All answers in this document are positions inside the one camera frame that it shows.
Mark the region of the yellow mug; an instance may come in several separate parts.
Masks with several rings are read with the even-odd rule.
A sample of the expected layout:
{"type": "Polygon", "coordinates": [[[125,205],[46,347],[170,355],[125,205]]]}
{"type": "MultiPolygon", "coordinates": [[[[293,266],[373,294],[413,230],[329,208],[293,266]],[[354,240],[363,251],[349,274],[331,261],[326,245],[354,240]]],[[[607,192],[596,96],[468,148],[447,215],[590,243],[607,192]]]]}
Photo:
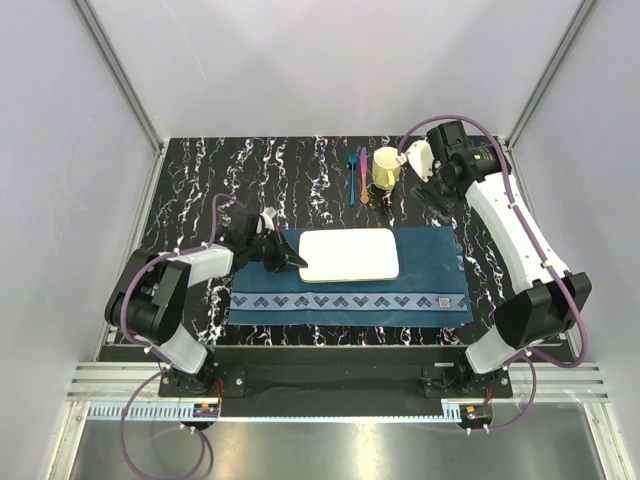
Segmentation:
{"type": "Polygon", "coordinates": [[[385,146],[373,154],[372,181],[375,187],[390,192],[395,188],[403,166],[397,149],[385,146]]]}

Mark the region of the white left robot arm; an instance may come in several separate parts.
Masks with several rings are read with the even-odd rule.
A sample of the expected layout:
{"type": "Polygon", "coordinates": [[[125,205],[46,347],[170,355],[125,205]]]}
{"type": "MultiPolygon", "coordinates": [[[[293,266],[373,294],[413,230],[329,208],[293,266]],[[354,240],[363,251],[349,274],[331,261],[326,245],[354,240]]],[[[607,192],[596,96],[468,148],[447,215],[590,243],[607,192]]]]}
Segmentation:
{"type": "Polygon", "coordinates": [[[277,227],[272,208],[235,208],[229,223],[215,227],[201,246],[167,253],[135,250],[106,303],[105,321],[165,363],[168,381],[206,395],[218,385],[215,356],[183,325],[187,292],[251,262],[274,273],[308,266],[277,227]]]}

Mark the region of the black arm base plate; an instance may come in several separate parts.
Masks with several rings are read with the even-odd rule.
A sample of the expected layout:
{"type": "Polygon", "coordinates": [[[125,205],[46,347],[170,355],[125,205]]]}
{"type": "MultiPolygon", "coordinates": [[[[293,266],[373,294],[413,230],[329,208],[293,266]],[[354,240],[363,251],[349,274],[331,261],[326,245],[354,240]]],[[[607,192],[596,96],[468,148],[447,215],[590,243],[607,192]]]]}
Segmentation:
{"type": "Polygon", "coordinates": [[[213,382],[226,398],[247,398],[268,388],[299,391],[375,391],[425,398],[509,399],[509,374],[497,370],[473,377],[462,370],[461,346],[241,347],[215,349],[194,379],[161,377],[162,397],[211,396],[213,382]]]}

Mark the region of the white rectangular plate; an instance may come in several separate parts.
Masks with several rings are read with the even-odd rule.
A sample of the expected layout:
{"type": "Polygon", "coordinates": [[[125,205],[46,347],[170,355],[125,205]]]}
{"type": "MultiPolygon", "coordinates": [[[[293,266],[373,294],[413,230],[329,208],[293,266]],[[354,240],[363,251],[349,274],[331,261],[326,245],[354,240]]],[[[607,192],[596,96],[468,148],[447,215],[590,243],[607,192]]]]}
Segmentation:
{"type": "Polygon", "coordinates": [[[399,275],[395,236],[387,228],[306,231],[298,253],[307,263],[299,270],[306,283],[393,280],[399,275]]]}

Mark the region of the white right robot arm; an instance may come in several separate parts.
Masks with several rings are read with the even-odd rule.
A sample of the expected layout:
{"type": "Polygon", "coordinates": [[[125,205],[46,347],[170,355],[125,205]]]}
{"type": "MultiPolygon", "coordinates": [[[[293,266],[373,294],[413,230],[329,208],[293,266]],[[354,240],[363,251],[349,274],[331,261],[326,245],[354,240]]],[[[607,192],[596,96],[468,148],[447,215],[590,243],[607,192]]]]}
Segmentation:
{"type": "Polygon", "coordinates": [[[442,221],[461,204],[471,207],[489,230],[514,292],[495,310],[491,328],[444,375],[442,387],[472,397],[517,360],[551,362],[539,344],[572,328],[581,349],[568,365],[580,366],[588,351],[581,316],[592,291],[588,275],[572,272],[546,241],[498,140],[484,126],[462,115],[438,115],[423,124],[429,129],[424,142],[397,148],[419,178],[413,196],[442,221]]]}

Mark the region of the blue small fork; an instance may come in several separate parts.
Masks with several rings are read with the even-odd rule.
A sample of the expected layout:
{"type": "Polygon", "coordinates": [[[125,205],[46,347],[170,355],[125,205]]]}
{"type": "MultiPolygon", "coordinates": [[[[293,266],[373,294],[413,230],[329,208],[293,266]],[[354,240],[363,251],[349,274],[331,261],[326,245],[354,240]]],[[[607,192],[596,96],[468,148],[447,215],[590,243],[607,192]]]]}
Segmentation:
{"type": "Polygon", "coordinates": [[[355,171],[357,165],[357,157],[355,155],[349,156],[349,169],[350,169],[350,207],[355,207],[356,205],[356,195],[355,195],[355,171]]]}

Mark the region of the blue patterned cloth placemat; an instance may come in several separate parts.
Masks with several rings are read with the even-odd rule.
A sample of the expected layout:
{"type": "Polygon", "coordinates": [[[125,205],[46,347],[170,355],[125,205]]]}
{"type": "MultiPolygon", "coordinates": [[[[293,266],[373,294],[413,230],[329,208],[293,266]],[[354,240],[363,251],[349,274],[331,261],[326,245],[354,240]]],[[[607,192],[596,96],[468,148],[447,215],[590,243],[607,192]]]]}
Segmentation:
{"type": "MultiPolygon", "coordinates": [[[[245,325],[452,328],[473,319],[462,249],[450,227],[390,229],[399,275],[393,280],[306,283],[299,270],[269,273],[252,263],[235,274],[228,321],[245,325]]],[[[298,252],[300,235],[284,237],[298,252]]]]}

